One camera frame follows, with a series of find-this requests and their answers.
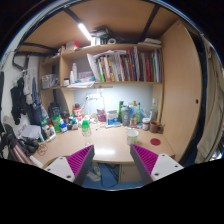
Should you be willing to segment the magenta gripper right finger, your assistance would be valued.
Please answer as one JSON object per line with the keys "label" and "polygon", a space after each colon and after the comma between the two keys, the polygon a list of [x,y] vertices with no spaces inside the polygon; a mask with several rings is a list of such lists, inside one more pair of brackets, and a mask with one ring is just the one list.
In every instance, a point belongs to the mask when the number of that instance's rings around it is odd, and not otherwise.
{"label": "magenta gripper right finger", "polygon": [[144,185],[182,169],[182,166],[166,153],[157,155],[135,144],[130,145],[130,154]]}

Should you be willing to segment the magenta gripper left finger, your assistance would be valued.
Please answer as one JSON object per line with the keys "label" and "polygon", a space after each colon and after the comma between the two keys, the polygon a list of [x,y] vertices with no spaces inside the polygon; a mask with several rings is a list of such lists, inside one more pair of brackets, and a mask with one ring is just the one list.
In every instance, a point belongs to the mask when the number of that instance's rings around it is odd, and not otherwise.
{"label": "magenta gripper left finger", "polygon": [[94,155],[94,146],[89,145],[68,157],[58,157],[45,171],[82,186]]}

